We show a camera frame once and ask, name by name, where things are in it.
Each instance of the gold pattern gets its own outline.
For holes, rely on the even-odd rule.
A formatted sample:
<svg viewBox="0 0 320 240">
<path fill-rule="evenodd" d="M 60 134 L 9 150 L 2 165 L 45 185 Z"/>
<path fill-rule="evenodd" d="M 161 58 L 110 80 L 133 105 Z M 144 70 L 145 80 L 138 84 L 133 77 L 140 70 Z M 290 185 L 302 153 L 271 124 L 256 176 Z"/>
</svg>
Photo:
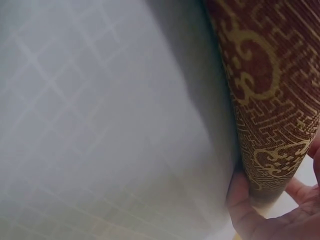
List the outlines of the gold pattern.
<svg viewBox="0 0 320 240">
<path fill-rule="evenodd" d="M 319 128 L 320 3 L 206 1 L 251 190 L 277 197 Z"/>
</svg>

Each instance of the gold meander pattern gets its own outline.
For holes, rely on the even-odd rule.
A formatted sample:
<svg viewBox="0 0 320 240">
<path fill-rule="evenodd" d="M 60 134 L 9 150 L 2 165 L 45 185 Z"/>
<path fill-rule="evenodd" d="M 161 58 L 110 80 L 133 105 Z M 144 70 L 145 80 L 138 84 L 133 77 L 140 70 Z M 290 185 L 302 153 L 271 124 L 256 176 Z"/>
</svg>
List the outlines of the gold meander pattern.
<svg viewBox="0 0 320 240">
<path fill-rule="evenodd" d="M 237 121 L 243 165 L 270 201 L 295 174 L 320 119 L 320 3 L 206 0 Z"/>
</svg>

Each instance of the hand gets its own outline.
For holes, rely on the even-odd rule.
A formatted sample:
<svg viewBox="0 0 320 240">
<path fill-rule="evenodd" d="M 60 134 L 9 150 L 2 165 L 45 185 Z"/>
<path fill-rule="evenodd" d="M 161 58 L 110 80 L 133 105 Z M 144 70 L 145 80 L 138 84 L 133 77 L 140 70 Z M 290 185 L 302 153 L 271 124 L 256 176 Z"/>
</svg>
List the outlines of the hand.
<svg viewBox="0 0 320 240">
<path fill-rule="evenodd" d="M 283 216 L 265 219 L 251 206 L 249 183 L 243 173 L 233 175 L 227 206 L 232 224 L 242 240 L 320 239 L 320 132 L 308 152 L 318 184 L 306 186 L 293 178 L 286 192 L 299 205 Z"/>
</svg>

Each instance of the tile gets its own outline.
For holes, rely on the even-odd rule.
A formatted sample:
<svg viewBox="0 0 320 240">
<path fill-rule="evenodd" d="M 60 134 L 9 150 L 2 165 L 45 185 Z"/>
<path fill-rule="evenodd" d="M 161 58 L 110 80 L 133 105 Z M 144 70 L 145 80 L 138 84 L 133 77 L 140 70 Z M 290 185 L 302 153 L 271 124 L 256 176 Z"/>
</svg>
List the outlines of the tile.
<svg viewBox="0 0 320 240">
<path fill-rule="evenodd" d="M 38 56 L 39 65 L 49 78 L 54 77 L 68 60 L 69 56 L 57 40 L 50 43 Z"/>
<path fill-rule="evenodd" d="M 114 82 L 130 78 L 131 76 L 131 66 L 124 50 L 120 50 L 120 52 L 117 52 L 116 55 L 110 58 L 106 63 L 106 67 Z"/>
<path fill-rule="evenodd" d="M 0 123 L 9 130 L 26 109 L 26 104 L 12 90 L 7 90 L 0 96 Z"/>
<path fill-rule="evenodd" d="M 90 215 L 87 215 L 83 212 L 80 212 L 74 208 L 72 208 L 65 218 L 65 223 L 82 229 L 83 231 L 89 231 L 96 224 L 97 220 Z"/>
<path fill-rule="evenodd" d="M 108 124 L 110 122 L 110 116 L 107 113 L 108 106 L 101 104 L 95 115 L 92 117 L 91 122 L 96 133 L 102 133 L 107 127 L 110 126 L 110 124 Z"/>
<path fill-rule="evenodd" d="M 5 239 L 5 236 L 10 230 L 10 223 L 0 217 L 0 239 Z"/>
<path fill-rule="evenodd" d="M 102 60 L 110 58 L 121 48 L 112 31 L 105 33 L 95 41 L 94 45 Z"/>
<path fill-rule="evenodd" d="M 45 172 L 48 163 L 41 157 L 33 154 L 30 156 L 19 169 L 19 175 L 25 177 L 30 182 L 38 183 L 40 176 Z"/>
<path fill-rule="evenodd" d="M 43 216 L 34 226 L 34 230 L 42 235 L 51 236 L 55 228 L 57 227 L 57 223 L 50 219 L 49 217 Z"/>
<path fill-rule="evenodd" d="M 30 233 L 28 240 L 47 240 L 47 238 L 37 233 Z"/>
<path fill-rule="evenodd" d="M 101 237 L 107 232 L 112 226 L 103 220 L 99 220 L 95 226 L 91 229 L 91 233 Z"/>
<path fill-rule="evenodd" d="M 14 165 L 11 162 L 2 162 L 0 167 L 0 193 L 4 192 L 14 173 Z"/>
<path fill-rule="evenodd" d="M 76 202 L 77 208 L 87 212 L 90 206 L 96 201 L 94 194 L 88 190 L 83 190 L 80 198 Z"/>
<path fill-rule="evenodd" d="M 49 168 L 42 176 L 40 184 L 53 194 L 57 194 L 65 184 L 66 176 L 57 168 Z"/>
<path fill-rule="evenodd" d="M 81 164 L 82 161 L 83 158 L 78 153 L 68 148 L 57 157 L 55 166 L 61 170 L 70 172 Z"/>
<path fill-rule="evenodd" d="M 70 240 L 85 240 L 86 238 L 87 234 L 85 232 L 74 229 Z"/>
<path fill-rule="evenodd" d="M 46 11 L 45 16 L 50 26 L 50 31 L 56 35 L 60 34 L 72 23 L 71 16 L 61 1 L 55 1 Z"/>
<path fill-rule="evenodd" d="M 79 151 L 81 151 L 82 153 L 86 153 L 89 147 L 94 144 L 96 138 L 96 134 L 91 129 L 89 129 L 87 125 L 85 125 L 75 135 L 73 144 Z"/>
<path fill-rule="evenodd" d="M 76 55 L 85 47 L 86 42 L 77 26 L 67 28 L 60 37 L 61 43 L 71 55 Z"/>
<path fill-rule="evenodd" d="M 128 18 L 118 22 L 114 30 L 121 39 L 121 42 L 128 44 L 139 38 L 143 32 L 150 28 L 151 21 L 147 18 L 146 12 L 132 14 Z"/>
<path fill-rule="evenodd" d="M 53 202 L 53 196 L 40 188 L 37 188 L 31 195 L 28 201 L 28 206 L 41 212 L 45 213 L 51 203 Z"/>
<path fill-rule="evenodd" d="M 98 96 L 104 97 L 112 86 L 112 79 L 104 69 L 101 69 L 91 78 L 90 83 Z"/>
<path fill-rule="evenodd" d="M 26 227 L 27 229 L 33 229 L 36 223 L 42 218 L 42 215 L 35 210 L 25 207 L 17 220 L 17 223 Z"/>
<path fill-rule="evenodd" d="M 59 223 L 62 223 L 66 216 L 68 216 L 70 207 L 66 205 L 63 201 L 53 198 L 53 202 L 46 211 L 46 215 Z"/>
<path fill-rule="evenodd" d="M 79 15 L 95 5 L 97 0 L 68 0 L 68 3 L 73 12 Z"/>
<path fill-rule="evenodd" d="M 46 122 L 30 110 L 23 116 L 14 133 L 26 146 L 33 146 L 45 133 L 47 126 Z"/>
<path fill-rule="evenodd" d="M 72 98 L 79 91 L 85 80 L 74 66 L 69 65 L 55 80 L 57 86 L 67 99 Z"/>
<path fill-rule="evenodd" d="M 62 151 L 64 143 L 65 140 L 63 138 L 58 136 L 56 132 L 50 130 L 41 139 L 37 151 L 41 156 L 45 156 L 48 160 L 52 160 Z"/>
<path fill-rule="evenodd" d="M 61 97 L 52 88 L 48 88 L 48 90 L 38 98 L 34 108 L 51 122 L 63 108 L 64 104 Z"/>
<path fill-rule="evenodd" d="M 0 219 L 6 218 L 14 221 L 19 216 L 21 210 L 22 206 L 19 203 L 5 196 L 0 202 Z"/>
<path fill-rule="evenodd" d="M 85 48 L 75 60 L 75 64 L 88 79 L 102 70 L 98 59 L 90 48 Z"/>
<path fill-rule="evenodd" d="M 29 236 L 30 232 L 26 229 L 15 225 L 11 229 L 10 233 L 8 234 L 8 240 L 25 240 Z"/>
<path fill-rule="evenodd" d="M 0 23 L 0 48 L 2 48 L 11 36 L 12 32 L 10 31 L 9 26 L 3 22 Z"/>
<path fill-rule="evenodd" d="M 54 123 L 54 128 L 66 139 L 70 138 L 80 125 L 80 120 L 72 109 L 66 109 Z"/>
<path fill-rule="evenodd" d="M 7 190 L 8 195 L 17 202 L 24 201 L 31 193 L 32 186 L 23 178 L 17 178 Z"/>
<path fill-rule="evenodd" d="M 18 165 L 25 159 L 27 153 L 27 146 L 13 135 L 8 136 L 0 146 L 0 159 L 10 164 Z"/>
<path fill-rule="evenodd" d="M 79 198 L 81 197 L 83 190 L 79 187 L 68 187 L 65 190 L 62 190 L 58 197 L 70 206 L 74 206 Z"/>
<path fill-rule="evenodd" d="M 115 23 L 139 10 L 142 4 L 139 0 L 104 0 L 103 9 L 111 22 Z"/>
<path fill-rule="evenodd" d="M 45 18 L 44 14 L 40 14 L 31 22 L 28 22 L 18 33 L 19 39 L 34 54 L 38 53 L 52 39 Z"/>
<path fill-rule="evenodd" d="M 30 103 L 45 88 L 46 84 L 47 82 L 40 75 L 39 71 L 30 64 L 15 78 L 13 90 Z"/>
<path fill-rule="evenodd" d="M 113 207 L 103 199 L 97 199 L 89 208 L 88 212 L 97 217 L 103 218 L 107 215 Z"/>
<path fill-rule="evenodd" d="M 13 31 L 21 28 L 35 13 L 32 5 L 23 0 L 12 0 L 3 9 L 1 18 L 5 19 Z"/>
<path fill-rule="evenodd" d="M 103 33 L 108 24 L 105 22 L 101 12 L 96 8 L 89 14 L 86 14 L 80 22 L 89 38 L 94 38 Z"/>
<path fill-rule="evenodd" d="M 99 99 L 92 87 L 87 86 L 76 97 L 74 105 L 78 113 L 86 118 L 98 105 L 98 100 Z"/>
<path fill-rule="evenodd" d="M 73 229 L 66 225 L 60 225 L 54 233 L 52 234 L 53 238 L 56 240 L 66 240 L 72 235 Z"/>
</svg>

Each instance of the brown patterned fabric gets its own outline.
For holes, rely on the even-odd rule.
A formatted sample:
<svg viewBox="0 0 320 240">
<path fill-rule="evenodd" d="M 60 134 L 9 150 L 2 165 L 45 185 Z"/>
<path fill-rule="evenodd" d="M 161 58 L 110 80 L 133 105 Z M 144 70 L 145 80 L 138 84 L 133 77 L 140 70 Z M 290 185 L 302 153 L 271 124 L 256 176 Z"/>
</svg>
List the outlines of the brown patterned fabric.
<svg viewBox="0 0 320 240">
<path fill-rule="evenodd" d="M 320 119 L 320 1 L 206 0 L 258 203 L 284 190 Z"/>
</svg>

